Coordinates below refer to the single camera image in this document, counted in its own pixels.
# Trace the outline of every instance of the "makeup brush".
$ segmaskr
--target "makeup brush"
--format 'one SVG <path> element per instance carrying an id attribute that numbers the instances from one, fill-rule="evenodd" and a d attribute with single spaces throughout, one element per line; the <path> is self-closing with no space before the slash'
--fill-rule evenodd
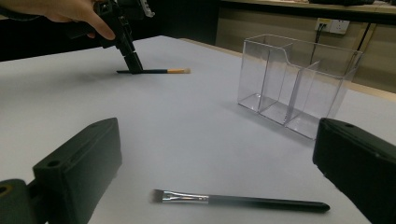
<path id="1" fill-rule="evenodd" d="M 325 213 L 330 210 L 329 205 L 318 202 L 191 194 L 161 189 L 154 189 L 151 192 L 151 201 L 153 203 L 203 203 L 232 205 L 316 213 Z"/>
<path id="2" fill-rule="evenodd" d="M 130 74 L 128 70 L 117 71 L 119 74 Z M 190 68 L 172 68 L 172 69 L 146 69 L 140 74 L 189 74 Z"/>

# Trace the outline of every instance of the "hand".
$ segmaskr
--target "hand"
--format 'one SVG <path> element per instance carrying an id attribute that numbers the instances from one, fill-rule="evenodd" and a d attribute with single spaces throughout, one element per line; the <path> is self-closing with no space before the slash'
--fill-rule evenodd
<path id="1" fill-rule="evenodd" d="M 116 36 L 108 25 L 93 11 L 92 0 L 0 0 L 0 6 L 20 13 L 41 15 L 51 21 L 85 21 L 102 37 Z"/>

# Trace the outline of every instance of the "acrylic container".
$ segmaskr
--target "acrylic container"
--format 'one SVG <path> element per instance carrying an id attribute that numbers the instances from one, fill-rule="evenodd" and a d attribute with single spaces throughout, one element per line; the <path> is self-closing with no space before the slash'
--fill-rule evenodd
<path id="1" fill-rule="evenodd" d="M 238 104 L 308 138 L 333 118 L 362 53 L 276 35 L 245 40 Z"/>

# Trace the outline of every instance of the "power outlet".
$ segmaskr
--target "power outlet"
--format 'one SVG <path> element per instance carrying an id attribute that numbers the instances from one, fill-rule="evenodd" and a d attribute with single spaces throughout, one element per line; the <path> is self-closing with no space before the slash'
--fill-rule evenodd
<path id="1" fill-rule="evenodd" d="M 349 21 L 333 20 L 330 33 L 344 35 L 347 32 Z"/>
<path id="2" fill-rule="evenodd" d="M 315 26 L 315 30 L 318 30 L 321 24 L 325 24 L 325 26 L 321 29 L 321 32 L 330 32 L 330 27 L 332 26 L 332 20 L 318 18 L 317 25 Z"/>

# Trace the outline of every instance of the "white tabletop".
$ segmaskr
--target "white tabletop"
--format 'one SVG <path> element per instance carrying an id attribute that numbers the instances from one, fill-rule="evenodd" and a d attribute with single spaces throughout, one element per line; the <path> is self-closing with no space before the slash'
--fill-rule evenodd
<path id="1" fill-rule="evenodd" d="M 314 142 L 236 103 L 241 58 L 164 36 L 134 42 L 145 68 L 117 75 L 115 49 L 0 63 L 0 179 L 101 119 L 120 125 L 123 165 L 90 223 L 368 223 L 312 162 Z M 337 118 L 396 144 L 396 104 L 349 91 Z M 319 201 L 326 214 L 153 204 L 152 189 Z"/>

